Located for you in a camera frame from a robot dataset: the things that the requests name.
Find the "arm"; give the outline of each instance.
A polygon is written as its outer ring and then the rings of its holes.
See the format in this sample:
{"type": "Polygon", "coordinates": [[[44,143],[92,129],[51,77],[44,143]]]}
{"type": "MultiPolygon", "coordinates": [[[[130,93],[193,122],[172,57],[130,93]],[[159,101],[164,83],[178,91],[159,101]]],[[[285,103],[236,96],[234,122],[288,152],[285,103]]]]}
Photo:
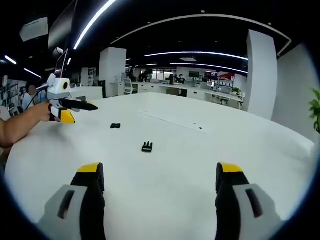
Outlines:
{"type": "Polygon", "coordinates": [[[49,119],[48,102],[33,106],[8,121],[0,119],[0,147],[12,147],[13,144],[24,138],[40,121],[47,122],[49,119]]]}

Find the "black ceiling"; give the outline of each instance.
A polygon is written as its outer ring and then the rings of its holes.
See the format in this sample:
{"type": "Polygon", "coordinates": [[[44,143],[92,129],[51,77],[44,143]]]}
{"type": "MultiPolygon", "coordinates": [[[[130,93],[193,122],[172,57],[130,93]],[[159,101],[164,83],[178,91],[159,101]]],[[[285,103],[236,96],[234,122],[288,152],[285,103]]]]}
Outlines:
{"type": "MultiPolygon", "coordinates": [[[[8,55],[18,62],[0,62],[0,73],[11,79],[37,80],[38,78],[23,71],[23,68],[44,76],[45,69],[56,64],[48,51],[48,36],[22,42],[19,32],[22,26],[40,17],[48,17],[50,28],[71,0],[16,1],[5,3],[1,15],[1,35],[4,41],[0,48],[1,59],[8,55]]],[[[71,47],[84,27],[106,0],[78,0],[74,17],[74,28],[69,38],[71,47]]],[[[280,51],[288,42],[286,38],[273,31],[246,21],[224,17],[193,17],[165,22],[147,27],[116,43],[119,37],[148,23],[189,15],[221,14],[258,21],[277,29],[290,37],[293,42],[285,54],[304,39],[304,29],[310,21],[310,6],[293,5],[290,1],[279,0],[117,0],[95,22],[81,45],[72,51],[69,68],[77,71],[81,67],[99,66],[100,52],[108,47],[127,49],[129,66],[143,66],[157,63],[157,67],[170,67],[170,63],[183,62],[181,57],[194,57],[198,64],[224,66],[245,71],[247,61],[217,55],[182,54],[143,57],[144,55],[164,52],[201,51],[217,52],[240,57],[247,55],[248,30],[259,31],[274,38],[276,50],[280,51]]]]}

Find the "table surface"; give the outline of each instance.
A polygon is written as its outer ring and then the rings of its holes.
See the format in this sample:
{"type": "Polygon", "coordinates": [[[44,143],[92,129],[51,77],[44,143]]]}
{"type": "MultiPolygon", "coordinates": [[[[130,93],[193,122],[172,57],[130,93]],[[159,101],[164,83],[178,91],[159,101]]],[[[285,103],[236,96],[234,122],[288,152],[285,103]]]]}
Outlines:
{"type": "Polygon", "coordinates": [[[244,111],[160,93],[94,103],[99,110],[74,113],[75,124],[40,123],[14,145],[5,178],[32,222],[78,168],[101,162],[110,240],[212,240],[218,162],[239,165],[283,220],[315,172],[311,141],[244,111]],[[141,151],[147,141],[152,153],[141,151]]]}
{"type": "Polygon", "coordinates": [[[159,86],[162,88],[172,88],[172,89],[185,89],[185,90],[191,90],[191,91],[201,91],[205,94],[210,94],[210,95],[215,95],[215,96],[219,96],[219,97],[223,97],[223,98],[227,98],[230,100],[234,100],[237,102],[242,103],[244,101],[244,97],[243,96],[236,96],[236,95],[231,95],[231,94],[226,94],[223,92],[217,92],[217,91],[210,91],[210,90],[205,90],[205,89],[201,89],[199,87],[192,87],[192,86],[188,86],[188,85],[183,85],[183,84],[174,84],[174,85],[170,85],[170,84],[162,84],[162,83],[149,83],[149,82],[133,82],[133,85],[141,85],[144,84],[146,86],[159,86]]]}

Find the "black plastic clip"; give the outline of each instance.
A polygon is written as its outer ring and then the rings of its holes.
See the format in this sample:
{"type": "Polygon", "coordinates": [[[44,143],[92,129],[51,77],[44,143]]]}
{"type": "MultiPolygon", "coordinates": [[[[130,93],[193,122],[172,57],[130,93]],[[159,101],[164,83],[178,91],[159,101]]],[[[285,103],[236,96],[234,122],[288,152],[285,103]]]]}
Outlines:
{"type": "Polygon", "coordinates": [[[119,129],[121,127],[121,123],[112,123],[110,128],[111,129],[119,129]]]}
{"type": "Polygon", "coordinates": [[[153,145],[153,143],[150,143],[150,145],[149,145],[149,142],[148,143],[144,142],[144,144],[142,146],[142,152],[151,153],[152,152],[152,145],[153,145]]]}

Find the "led light strip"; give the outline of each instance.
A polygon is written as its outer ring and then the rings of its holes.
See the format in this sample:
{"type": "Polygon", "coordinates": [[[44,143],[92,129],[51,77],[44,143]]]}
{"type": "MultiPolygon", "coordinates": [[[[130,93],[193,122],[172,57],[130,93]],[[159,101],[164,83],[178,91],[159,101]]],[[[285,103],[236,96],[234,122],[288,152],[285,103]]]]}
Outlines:
{"type": "Polygon", "coordinates": [[[237,58],[237,59],[242,59],[242,60],[248,61],[248,58],[245,58],[242,56],[236,56],[236,55],[219,53],[219,52],[209,52],[209,51],[173,51],[173,52],[163,52],[163,53],[145,55],[144,57],[167,55],[167,54],[212,54],[212,55],[220,55],[220,56],[232,57],[232,58],[237,58]]]}
{"type": "Polygon", "coordinates": [[[88,25],[85,27],[85,29],[83,30],[83,32],[81,33],[80,37],[78,38],[78,40],[76,41],[76,44],[73,47],[73,50],[76,50],[81,41],[83,40],[83,38],[85,37],[85,35],[87,34],[87,32],[89,31],[89,29],[92,27],[92,25],[97,21],[97,19],[112,5],[115,3],[116,0],[109,0],[95,15],[94,17],[91,19],[91,21],[88,23],[88,25]]]}
{"type": "Polygon", "coordinates": [[[8,57],[7,55],[5,55],[4,58],[7,59],[9,62],[13,63],[14,65],[17,65],[17,62],[13,60],[11,57],[8,57]]]}
{"type": "Polygon", "coordinates": [[[238,70],[238,69],[233,69],[233,68],[229,68],[229,67],[225,67],[225,66],[215,66],[215,65],[196,64],[196,63],[170,63],[170,64],[171,65],[196,65],[196,66],[205,66],[205,67],[212,67],[212,68],[229,69],[229,70],[237,71],[237,72],[240,72],[240,73],[248,74],[247,71],[241,71],[241,70],[238,70]]]}
{"type": "Polygon", "coordinates": [[[27,71],[28,73],[31,73],[31,74],[37,76],[38,78],[41,78],[41,76],[35,74],[34,72],[32,72],[32,71],[30,71],[30,70],[28,70],[28,69],[26,69],[26,68],[24,68],[23,70],[25,70],[25,71],[27,71]]]}

